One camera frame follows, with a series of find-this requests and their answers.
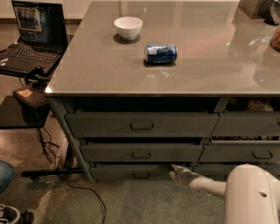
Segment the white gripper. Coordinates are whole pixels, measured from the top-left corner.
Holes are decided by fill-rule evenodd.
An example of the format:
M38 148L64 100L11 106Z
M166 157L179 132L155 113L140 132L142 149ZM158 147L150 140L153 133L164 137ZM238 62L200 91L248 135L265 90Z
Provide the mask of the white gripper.
M186 168L177 164L171 165L172 169L176 172L170 172L170 177L173 181L181 186L191 187L195 184L195 181L200 178L200 175L186 171Z

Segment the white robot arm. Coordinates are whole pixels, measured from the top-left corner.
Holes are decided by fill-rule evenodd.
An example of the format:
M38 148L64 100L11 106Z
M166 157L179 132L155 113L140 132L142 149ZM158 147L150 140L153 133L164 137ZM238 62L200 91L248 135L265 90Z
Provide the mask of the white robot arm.
M175 165L171 179L184 187L224 199L224 224L279 224L280 180L252 165L236 166L226 182Z

